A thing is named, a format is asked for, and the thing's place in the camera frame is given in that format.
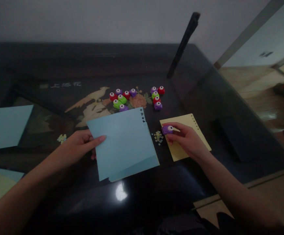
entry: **purple craft punch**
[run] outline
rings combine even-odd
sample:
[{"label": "purple craft punch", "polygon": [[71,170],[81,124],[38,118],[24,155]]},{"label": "purple craft punch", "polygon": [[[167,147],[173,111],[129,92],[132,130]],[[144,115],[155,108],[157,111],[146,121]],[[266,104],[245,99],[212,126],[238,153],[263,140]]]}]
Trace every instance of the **purple craft punch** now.
[{"label": "purple craft punch", "polygon": [[122,90],[117,89],[117,90],[116,90],[116,95],[117,95],[117,96],[118,96],[118,95],[122,95]]},{"label": "purple craft punch", "polygon": [[174,128],[172,126],[163,126],[162,127],[162,133],[163,134],[172,134],[173,130],[174,130]]},{"label": "purple craft punch", "polygon": [[120,111],[120,112],[127,111],[127,110],[129,110],[129,108],[128,108],[127,106],[125,106],[125,105],[123,105],[123,104],[121,104],[121,105],[119,106],[119,111]]},{"label": "purple craft punch", "polygon": [[162,103],[156,102],[154,104],[154,108],[155,108],[155,110],[161,110],[163,108]]},{"label": "purple craft punch", "polygon": [[152,87],[152,88],[151,88],[151,91],[150,91],[151,94],[153,94],[154,91],[157,91],[157,88],[156,88],[156,87]]},{"label": "purple craft punch", "polygon": [[129,92],[132,97],[136,96],[136,90],[134,88],[132,88]]}]

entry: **wall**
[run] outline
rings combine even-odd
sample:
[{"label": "wall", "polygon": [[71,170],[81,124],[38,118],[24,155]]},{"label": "wall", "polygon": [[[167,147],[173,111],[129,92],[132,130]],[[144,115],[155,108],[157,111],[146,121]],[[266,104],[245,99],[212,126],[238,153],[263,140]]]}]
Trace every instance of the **wall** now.
[{"label": "wall", "polygon": [[[262,52],[273,52],[261,58]],[[273,65],[284,58],[284,5],[223,65]]]},{"label": "wall", "polygon": [[192,12],[190,39],[212,61],[269,0],[0,0],[0,41],[180,43]]}]

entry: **black stick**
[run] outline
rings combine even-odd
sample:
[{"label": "black stick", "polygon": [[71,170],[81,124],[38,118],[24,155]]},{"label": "black stick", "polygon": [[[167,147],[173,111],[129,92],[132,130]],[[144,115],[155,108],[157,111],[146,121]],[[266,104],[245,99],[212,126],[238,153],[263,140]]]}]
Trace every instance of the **black stick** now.
[{"label": "black stick", "polygon": [[183,54],[183,51],[185,49],[185,47],[188,44],[188,41],[191,37],[191,35],[193,34],[194,30],[197,28],[197,24],[198,24],[198,19],[200,18],[200,13],[198,12],[193,12],[191,19],[189,21],[188,27],[184,32],[183,38],[180,42],[180,45],[178,47],[177,53],[174,57],[174,60],[172,61],[172,64],[170,66],[170,69],[167,73],[167,78],[171,78],[175,72],[175,68],[177,67],[179,60]]}]

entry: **fingernail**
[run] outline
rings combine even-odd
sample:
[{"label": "fingernail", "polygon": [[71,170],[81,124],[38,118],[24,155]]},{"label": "fingernail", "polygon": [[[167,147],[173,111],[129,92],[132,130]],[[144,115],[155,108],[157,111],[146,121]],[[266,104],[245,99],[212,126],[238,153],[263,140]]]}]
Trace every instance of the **fingernail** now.
[{"label": "fingernail", "polygon": [[105,135],[100,136],[100,141],[104,141],[106,139]]}]

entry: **small paper shapes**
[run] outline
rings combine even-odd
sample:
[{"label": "small paper shapes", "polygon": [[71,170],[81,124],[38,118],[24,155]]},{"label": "small paper shapes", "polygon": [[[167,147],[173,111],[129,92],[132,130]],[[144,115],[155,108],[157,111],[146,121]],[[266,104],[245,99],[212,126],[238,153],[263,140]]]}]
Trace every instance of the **small paper shapes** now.
[{"label": "small paper shapes", "polygon": [[64,135],[61,134],[61,135],[58,137],[57,141],[60,142],[60,144],[62,144],[66,139],[67,139],[67,135],[66,135],[66,134],[64,134]]},{"label": "small paper shapes", "polygon": [[163,138],[164,138],[161,131],[157,131],[155,132],[155,134],[151,133],[151,135],[154,136],[155,142],[158,142],[158,145],[161,145],[160,143],[163,142]]}]

